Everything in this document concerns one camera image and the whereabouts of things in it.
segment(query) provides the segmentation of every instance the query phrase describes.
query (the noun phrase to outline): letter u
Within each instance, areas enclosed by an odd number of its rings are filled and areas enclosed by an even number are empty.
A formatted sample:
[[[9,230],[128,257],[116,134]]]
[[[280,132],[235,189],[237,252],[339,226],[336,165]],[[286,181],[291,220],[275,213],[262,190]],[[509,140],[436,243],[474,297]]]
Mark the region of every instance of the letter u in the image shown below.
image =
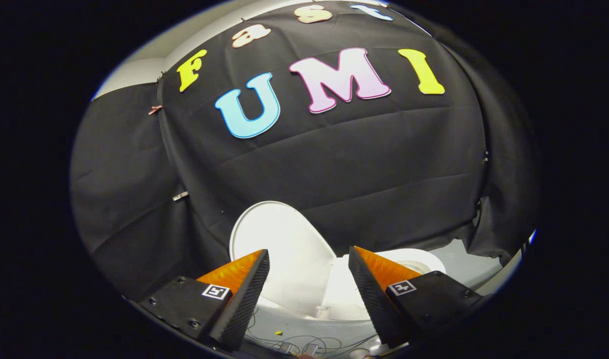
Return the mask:
[[[248,120],[243,108],[238,101],[239,89],[232,89],[225,95],[220,96],[215,107],[222,112],[227,129],[234,137],[248,139],[258,136],[270,129],[280,116],[280,104],[276,94],[269,84],[271,73],[266,72],[254,77],[247,82],[247,88],[255,89],[263,105],[263,113],[255,120]]]

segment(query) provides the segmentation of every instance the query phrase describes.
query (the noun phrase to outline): white toilet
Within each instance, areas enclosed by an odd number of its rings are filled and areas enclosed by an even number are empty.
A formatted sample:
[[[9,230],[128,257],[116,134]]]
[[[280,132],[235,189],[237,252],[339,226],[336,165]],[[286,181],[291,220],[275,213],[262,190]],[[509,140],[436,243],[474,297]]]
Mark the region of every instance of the white toilet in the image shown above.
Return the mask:
[[[258,307],[280,308],[307,320],[370,320],[348,268],[348,255],[336,257],[293,207],[260,202],[238,218],[229,241],[231,261],[263,248],[269,251],[271,265]],[[419,273],[446,273],[442,262],[425,250],[404,248],[377,254]]]

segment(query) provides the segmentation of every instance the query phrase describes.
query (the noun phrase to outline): wire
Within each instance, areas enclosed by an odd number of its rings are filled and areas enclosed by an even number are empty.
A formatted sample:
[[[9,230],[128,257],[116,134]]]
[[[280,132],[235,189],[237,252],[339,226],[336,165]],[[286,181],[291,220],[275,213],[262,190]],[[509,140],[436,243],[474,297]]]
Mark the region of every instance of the wire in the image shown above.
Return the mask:
[[[322,343],[322,345],[324,345],[324,354],[323,355],[327,354],[327,343],[325,343],[322,339],[319,339],[319,338],[313,339],[313,341],[310,341],[309,343],[307,343],[307,345],[304,346],[304,349],[306,349],[314,341],[320,341]]]
[[[373,337],[376,337],[376,336],[377,336],[377,334],[374,334],[374,335],[372,335],[372,336],[370,336],[370,337],[368,337],[368,338],[362,339],[361,341],[358,341],[358,342],[356,342],[356,343],[352,343],[352,344],[347,345],[347,346],[342,346],[342,341],[341,341],[341,340],[339,340],[339,339],[337,339],[337,338],[333,338],[333,337],[322,337],[322,338],[318,338],[318,337],[315,337],[315,336],[294,336],[294,337],[289,337],[289,338],[282,339],[282,340],[279,340],[279,341],[276,341],[276,340],[273,340],[273,339],[259,338],[259,337],[255,336],[255,335],[252,333],[252,331],[250,330],[252,327],[254,327],[254,325],[256,325],[256,313],[258,312],[258,310],[259,310],[259,308],[258,308],[258,309],[256,309],[256,311],[255,311],[255,312],[252,314],[252,318],[254,318],[254,324],[250,325],[250,326],[247,328],[247,331],[249,332],[249,335],[247,335],[247,334],[245,334],[245,335],[246,335],[246,336],[249,336],[249,337],[252,337],[253,339],[255,339],[255,340],[257,340],[257,341],[260,341],[260,342],[262,342],[262,343],[265,343],[266,345],[269,345],[269,348],[270,348],[270,349],[271,349],[271,348],[273,348],[273,347],[274,347],[274,346],[276,346],[276,345],[278,345],[278,346],[279,346],[279,345],[282,345],[282,343],[284,343],[284,342],[286,342],[286,341],[289,341],[289,340],[291,340],[291,339],[295,339],[295,338],[302,338],[302,337],[309,337],[309,338],[313,338],[313,341],[310,341],[309,343],[307,343],[307,345],[306,345],[306,346],[310,345],[311,343],[313,343],[313,342],[315,342],[315,341],[321,341],[321,342],[322,342],[322,345],[324,345],[324,353],[322,354],[322,357],[323,357],[323,358],[324,358],[324,356],[325,356],[325,355],[327,355],[327,354],[330,354],[330,353],[336,352],[336,351],[338,351],[338,350],[340,350],[340,349],[345,349],[345,348],[349,348],[349,347],[351,347],[350,349],[345,350],[345,351],[344,351],[344,352],[342,352],[342,353],[335,354],[335,355],[332,355],[332,356],[330,356],[330,357],[327,357],[327,358],[333,358],[333,357],[337,357],[338,355],[342,355],[342,354],[344,354],[344,353],[346,353],[346,352],[349,352],[350,350],[353,350],[353,349],[354,349],[356,346],[361,345],[361,344],[365,343],[366,341],[368,341],[369,339],[371,339],[371,338],[373,338]],[[325,341],[323,341],[322,339],[333,339],[333,340],[335,340],[335,341],[338,341],[339,346],[338,346],[337,348],[328,348],[328,347],[327,347],[327,343],[325,343]],[[295,348],[297,348],[297,349],[298,349],[298,354],[300,354],[300,352],[301,352],[300,347],[298,347],[298,346],[296,346],[296,345],[293,345],[293,346],[295,346]]]
[[[375,334],[374,336],[370,336],[370,337],[368,337],[368,338],[364,339],[363,341],[360,341],[360,342],[358,342],[358,343],[355,343],[355,345],[354,345],[354,346],[352,346],[351,348],[349,348],[349,349],[347,349],[347,350],[343,351],[342,353],[338,353],[338,354],[335,354],[335,355],[331,355],[330,357],[327,357],[327,358],[333,358],[333,357],[337,357],[338,355],[342,355],[342,354],[344,354],[344,353],[346,353],[346,352],[349,352],[349,351],[353,350],[355,347],[357,347],[357,346],[359,346],[359,345],[361,345],[361,344],[365,343],[366,341],[368,341],[369,339],[371,339],[371,338],[373,338],[373,337],[375,337],[375,336],[377,336],[377,334]]]

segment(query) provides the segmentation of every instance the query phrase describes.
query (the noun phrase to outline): black cloth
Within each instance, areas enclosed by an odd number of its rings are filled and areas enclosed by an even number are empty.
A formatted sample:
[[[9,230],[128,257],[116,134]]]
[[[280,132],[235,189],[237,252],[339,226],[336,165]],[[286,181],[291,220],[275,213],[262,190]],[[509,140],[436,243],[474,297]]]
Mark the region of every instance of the black cloth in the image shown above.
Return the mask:
[[[441,27],[414,18],[431,37],[391,9],[379,10],[393,22],[350,5],[324,2],[333,17],[318,23],[296,19],[303,4],[247,19],[188,53],[158,84],[90,104],[72,158],[73,209],[86,247],[122,293],[142,296],[174,275],[227,263],[238,216],[263,200],[302,212],[338,256],[350,245],[431,250],[459,237],[471,254],[507,263],[527,240],[535,152],[507,84]],[[255,23],[270,34],[233,48],[232,36]],[[334,109],[310,113],[289,66],[314,57],[337,68],[339,51],[351,47],[368,51],[391,94],[336,98]],[[418,90],[402,48],[426,54],[443,95]],[[176,69],[203,49],[199,78],[181,93]],[[280,116],[263,134],[236,138],[214,104],[240,89],[245,115],[256,118],[263,109],[245,85],[265,72]],[[154,105],[163,109],[148,116]],[[174,202],[182,191],[189,196]]]

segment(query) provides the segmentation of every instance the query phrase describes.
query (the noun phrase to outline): letter m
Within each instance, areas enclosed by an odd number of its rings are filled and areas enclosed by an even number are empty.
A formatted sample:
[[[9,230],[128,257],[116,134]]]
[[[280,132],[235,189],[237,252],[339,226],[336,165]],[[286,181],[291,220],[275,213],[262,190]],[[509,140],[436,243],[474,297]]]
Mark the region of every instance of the letter m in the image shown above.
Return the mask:
[[[329,111],[336,106],[336,100],[327,96],[323,85],[338,95],[344,102],[350,102],[353,79],[357,82],[355,94],[363,100],[389,95],[391,88],[382,83],[373,66],[366,58],[364,48],[346,48],[338,55],[338,70],[318,59],[309,57],[289,66],[291,72],[302,77],[309,95],[309,111],[314,114]]]

